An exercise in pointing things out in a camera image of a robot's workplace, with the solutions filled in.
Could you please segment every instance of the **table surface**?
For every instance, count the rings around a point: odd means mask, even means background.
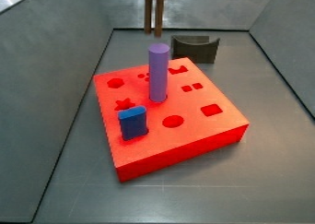
[[[238,144],[118,183],[94,87],[89,84],[37,223],[313,222],[313,120],[246,32],[115,30],[97,74],[148,62],[172,35],[220,38],[197,65],[250,125]]]

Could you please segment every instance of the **gray wall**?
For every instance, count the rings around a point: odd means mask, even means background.
[[[269,0],[165,0],[164,27],[248,30]],[[142,28],[144,0],[99,0],[117,28]]]
[[[315,0],[272,0],[249,33],[315,117]]]
[[[111,28],[94,0],[0,16],[0,221],[30,221]]]

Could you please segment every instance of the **hole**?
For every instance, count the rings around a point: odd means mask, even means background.
[[[202,88],[202,86],[201,86],[200,83],[194,83],[194,84],[192,84],[192,86],[193,86],[194,89],[200,89],[200,88]]]
[[[189,86],[182,86],[182,87],[181,87],[181,90],[182,90],[184,92],[188,92],[188,91],[192,91],[192,88],[190,88]]]
[[[162,126],[168,128],[174,128],[182,124],[182,118],[178,115],[172,115],[164,118]]]
[[[174,74],[178,74],[178,73],[188,72],[188,69],[185,68],[184,65],[181,65],[178,69],[173,69],[173,68],[169,67],[168,72],[169,72],[170,75],[174,75]]]
[[[126,98],[124,100],[117,100],[115,104],[117,104],[117,106],[114,108],[115,111],[117,110],[128,110],[129,108],[132,108],[134,106],[134,103],[132,103],[130,98]]]
[[[111,78],[106,81],[107,88],[118,88],[124,85],[122,79]]]
[[[216,104],[210,104],[200,108],[204,116],[209,117],[221,112],[220,107]]]

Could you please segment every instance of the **gray floor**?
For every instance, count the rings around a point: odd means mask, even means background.
[[[313,222],[315,127],[245,32],[165,31],[221,38],[200,65],[250,122],[242,141],[118,183],[93,85],[70,129],[37,223]],[[97,72],[148,62],[156,40],[114,31]]]
[[[249,32],[315,118],[313,14],[313,0],[272,0]]]

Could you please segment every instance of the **square hole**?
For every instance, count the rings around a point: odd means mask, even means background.
[[[189,86],[182,86],[182,87],[181,87],[181,90],[182,90],[184,92],[188,92],[188,91],[192,91],[192,88],[190,88]]]
[[[201,86],[200,83],[194,83],[194,84],[192,84],[192,86],[193,86],[194,89],[200,89],[200,88],[202,88],[202,86]]]
[[[200,108],[204,116],[209,117],[216,115],[217,113],[222,112],[217,104],[210,104]]]

